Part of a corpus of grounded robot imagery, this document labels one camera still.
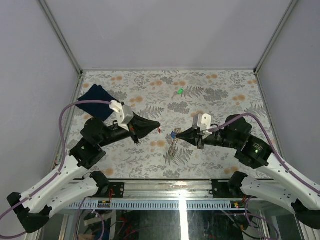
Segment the green capped key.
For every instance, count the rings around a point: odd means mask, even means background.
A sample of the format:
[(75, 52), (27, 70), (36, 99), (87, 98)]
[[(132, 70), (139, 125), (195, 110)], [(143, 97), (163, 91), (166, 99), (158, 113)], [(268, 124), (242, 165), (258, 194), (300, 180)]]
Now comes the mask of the green capped key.
[(184, 92), (184, 89), (183, 88), (180, 88), (179, 90), (175, 91), (172, 95), (172, 99), (175, 97), (175, 96), (178, 96), (178, 95), (182, 95)]

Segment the left corner frame post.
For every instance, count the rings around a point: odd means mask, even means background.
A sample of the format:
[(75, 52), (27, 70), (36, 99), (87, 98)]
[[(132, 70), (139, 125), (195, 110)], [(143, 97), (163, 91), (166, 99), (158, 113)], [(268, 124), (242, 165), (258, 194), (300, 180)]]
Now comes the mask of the left corner frame post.
[(75, 72), (78, 76), (81, 76), (83, 73), (83, 69), (81, 68), (79, 62), (77, 61), (75, 55), (73, 54), (55, 16), (53, 15), (53, 12), (51, 11), (48, 3), (46, 0), (36, 0), (39, 7), (41, 8), (44, 16), (48, 20), (49, 25), (51, 26), (51, 29), (53, 30), (55, 36), (57, 37), (62, 49), (64, 50), (67, 58), (69, 59), (71, 65), (73, 66)]

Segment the aluminium front rail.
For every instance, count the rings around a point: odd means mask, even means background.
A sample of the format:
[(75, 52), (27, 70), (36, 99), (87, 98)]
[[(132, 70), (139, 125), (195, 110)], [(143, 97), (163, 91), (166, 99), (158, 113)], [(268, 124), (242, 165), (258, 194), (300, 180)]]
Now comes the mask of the aluminium front rail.
[[(111, 182), (125, 183), (124, 197), (112, 200), (176, 200), (184, 197), (189, 200), (212, 200), (209, 194), (211, 179), (205, 180), (161, 180), (161, 179), (111, 179)], [(242, 198), (242, 194), (231, 193), (230, 199)]]

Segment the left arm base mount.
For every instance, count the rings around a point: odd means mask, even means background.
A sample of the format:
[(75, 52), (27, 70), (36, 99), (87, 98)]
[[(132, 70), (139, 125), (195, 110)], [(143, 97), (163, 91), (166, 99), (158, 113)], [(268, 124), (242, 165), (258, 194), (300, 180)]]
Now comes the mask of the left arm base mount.
[(121, 199), (124, 197), (125, 183), (124, 182), (111, 182), (108, 185), (107, 190), (103, 190), (100, 193), (101, 198), (108, 199)]

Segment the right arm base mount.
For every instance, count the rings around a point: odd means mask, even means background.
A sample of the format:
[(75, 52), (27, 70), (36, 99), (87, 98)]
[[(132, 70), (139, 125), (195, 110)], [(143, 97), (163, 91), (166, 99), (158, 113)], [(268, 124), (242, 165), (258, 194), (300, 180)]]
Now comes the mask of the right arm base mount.
[(212, 179), (211, 189), (208, 191), (208, 193), (212, 195), (214, 199), (230, 199), (233, 197), (226, 180)]

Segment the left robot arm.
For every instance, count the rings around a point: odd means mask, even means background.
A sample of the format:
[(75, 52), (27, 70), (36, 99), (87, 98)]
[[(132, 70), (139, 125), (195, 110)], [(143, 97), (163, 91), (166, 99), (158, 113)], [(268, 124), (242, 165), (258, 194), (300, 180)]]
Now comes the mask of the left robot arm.
[(80, 132), (82, 139), (69, 151), (64, 162), (29, 190), (12, 192), (7, 197), (25, 232), (38, 231), (56, 213), (76, 201), (108, 195), (110, 182), (107, 177), (101, 171), (90, 171), (105, 157), (102, 148), (127, 138), (137, 144), (160, 126), (159, 122), (137, 114), (126, 129), (117, 121), (107, 126), (98, 118), (90, 118)]

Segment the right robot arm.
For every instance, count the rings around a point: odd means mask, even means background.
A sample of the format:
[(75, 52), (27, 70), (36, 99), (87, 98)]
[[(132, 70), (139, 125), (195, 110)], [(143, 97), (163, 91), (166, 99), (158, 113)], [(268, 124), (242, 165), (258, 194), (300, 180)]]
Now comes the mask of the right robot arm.
[(292, 167), (276, 151), (269, 136), (262, 140), (251, 134), (252, 125), (245, 117), (250, 113), (230, 115), (224, 124), (212, 124), (209, 114), (198, 114), (192, 127), (176, 134), (176, 138), (203, 149), (205, 146), (230, 148), (243, 165), (269, 176), (278, 187), (262, 183), (237, 171), (228, 182), (233, 197), (256, 197), (273, 203), (292, 213), (304, 225), (320, 228), (320, 186)]

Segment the corner frame post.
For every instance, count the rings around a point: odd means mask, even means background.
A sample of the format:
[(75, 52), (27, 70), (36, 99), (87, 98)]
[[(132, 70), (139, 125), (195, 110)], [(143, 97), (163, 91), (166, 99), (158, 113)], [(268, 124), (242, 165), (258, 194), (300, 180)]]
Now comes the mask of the corner frame post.
[(69, 59), (71, 65), (73, 66), (75, 72), (78, 76), (81, 76), (83, 73), (83, 69), (81, 68), (79, 62), (77, 61), (75, 55), (73, 54), (55, 16), (53, 15), (53, 12), (51, 11), (48, 3), (46, 0), (36, 0), (39, 7), (41, 8), (44, 16), (48, 20), (49, 25), (51, 26), (51, 29), (53, 30), (55, 36), (57, 37), (62, 49), (64, 50), (67, 58)]
[(286, 26), (287, 21), (289, 20), (290, 16), (292, 15), (293, 11), (297, 7), (299, 0), (291, 0), (288, 7), (286, 8), (283, 16), (281, 17), (279, 23), (277, 24), (275, 31), (273, 32), (270, 40), (268, 41), (259, 61), (257, 62), (254, 70), (254, 73), (257, 75), (261, 68), (263, 67), (266, 59), (268, 58), (268, 55), (270, 54), (271, 50), (273, 49), (273, 46), (275, 45), (277, 39), (279, 38), (280, 34), (282, 33), (282, 30)]

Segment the right corner frame post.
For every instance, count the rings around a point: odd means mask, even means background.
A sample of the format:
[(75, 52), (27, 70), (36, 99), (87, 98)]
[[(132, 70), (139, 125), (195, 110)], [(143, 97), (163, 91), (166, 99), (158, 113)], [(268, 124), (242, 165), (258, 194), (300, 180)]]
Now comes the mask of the right corner frame post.
[(279, 38), (280, 34), (282, 33), (282, 30), (286, 26), (287, 21), (289, 20), (290, 16), (292, 15), (293, 11), (297, 7), (299, 0), (291, 0), (288, 7), (286, 8), (283, 16), (281, 17), (279, 23), (277, 24), (275, 31), (273, 32), (270, 40), (268, 41), (259, 61), (257, 62), (254, 70), (254, 73), (257, 75), (261, 68), (263, 67), (266, 59), (268, 58), (268, 55), (270, 54), (271, 50), (273, 49), (273, 46), (275, 45), (277, 39)]

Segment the floral tablecloth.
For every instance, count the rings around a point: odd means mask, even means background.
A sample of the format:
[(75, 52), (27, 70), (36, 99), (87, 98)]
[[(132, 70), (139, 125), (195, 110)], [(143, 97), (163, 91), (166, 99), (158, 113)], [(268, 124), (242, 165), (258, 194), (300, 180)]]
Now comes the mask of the floral tablecloth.
[[(161, 125), (161, 133), (154, 130), (139, 144), (125, 139), (108, 145), (106, 156), (93, 167), (108, 178), (229, 179), (236, 171), (266, 177), (239, 163), (232, 149), (199, 150), (171, 136), (173, 131), (189, 129), (197, 114), (209, 114), (214, 124), (222, 125), (228, 116), (250, 113), (257, 117), (246, 118), (252, 134), (275, 141), (252, 70), (86, 71), (81, 84), (81, 96), (92, 86), (101, 86), (137, 115)], [(172, 98), (179, 89), (184, 89), (183, 94)]]

